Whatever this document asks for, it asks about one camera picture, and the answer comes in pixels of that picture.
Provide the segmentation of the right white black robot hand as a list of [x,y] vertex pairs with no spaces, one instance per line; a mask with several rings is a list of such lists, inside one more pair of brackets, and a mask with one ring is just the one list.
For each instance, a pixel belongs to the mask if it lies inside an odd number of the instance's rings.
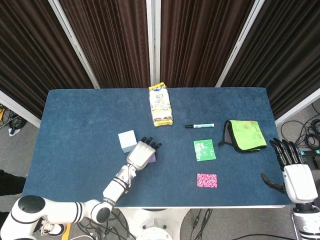
[[292,142],[273,138],[273,147],[283,177],[283,185],[271,181],[265,173],[260,176],[264,183],[282,193],[294,204],[311,204],[318,198],[318,191],[310,167],[303,160],[300,149]]

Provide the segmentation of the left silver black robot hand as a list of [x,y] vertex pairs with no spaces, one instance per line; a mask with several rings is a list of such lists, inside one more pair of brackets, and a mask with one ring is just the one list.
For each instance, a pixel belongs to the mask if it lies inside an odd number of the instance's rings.
[[143,170],[156,151],[162,146],[161,142],[154,142],[152,137],[142,137],[134,149],[126,157],[126,162],[137,171]]

